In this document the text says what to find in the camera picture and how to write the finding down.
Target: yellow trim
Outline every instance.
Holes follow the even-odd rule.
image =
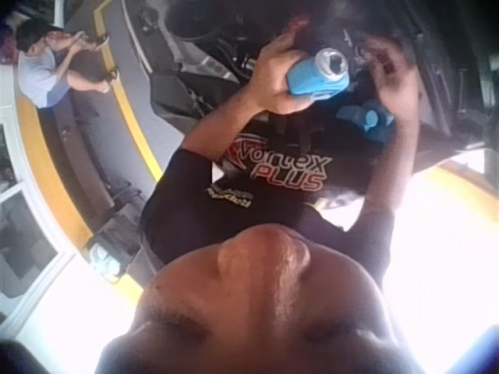
[[[17,95],[16,106],[24,149],[38,188],[69,240],[82,249],[93,234],[73,204],[52,162],[37,109],[21,93]]]
[[[97,30],[97,35],[99,36],[106,33],[102,11],[105,7],[111,4],[111,2],[112,0],[105,0],[94,10],[95,27]],[[102,48],[102,57],[104,58],[104,63],[108,71],[113,70],[116,67],[109,45],[105,45]],[[132,106],[130,105],[128,97],[126,96],[125,88],[123,87],[121,81],[116,82],[114,86],[114,92],[116,100],[118,100],[118,105],[122,110],[123,118],[128,125],[130,134],[132,135],[132,138],[137,145],[142,158],[146,162],[147,167],[149,168],[149,171],[153,175],[154,179],[156,181],[159,181],[161,176],[163,175],[163,171],[161,170],[156,157],[154,157],[154,154],[150,149],[149,144],[147,143],[146,137],[140,129],[139,122],[133,114]]]
[[[499,201],[485,190],[443,168],[428,171],[426,178],[488,221],[499,222]]]
[[[118,283],[115,284],[115,290],[132,305],[139,303],[140,296],[143,293],[142,287],[128,274],[121,277]]]

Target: can lid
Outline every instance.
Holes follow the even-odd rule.
[[[319,71],[329,80],[340,80],[349,71],[349,62],[336,49],[325,48],[315,56],[315,63]]]

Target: nose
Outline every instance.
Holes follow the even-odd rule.
[[[277,332],[292,318],[309,267],[307,245],[279,225],[250,228],[218,250],[223,287],[258,330]]]

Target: hair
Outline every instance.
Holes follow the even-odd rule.
[[[61,30],[42,19],[33,18],[22,23],[16,31],[17,49],[28,52],[33,44],[46,36],[50,31]]]

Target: white shirt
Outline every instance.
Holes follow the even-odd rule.
[[[19,53],[19,88],[39,108],[47,106],[47,94],[57,84],[55,69],[55,56],[49,47],[36,57]]]

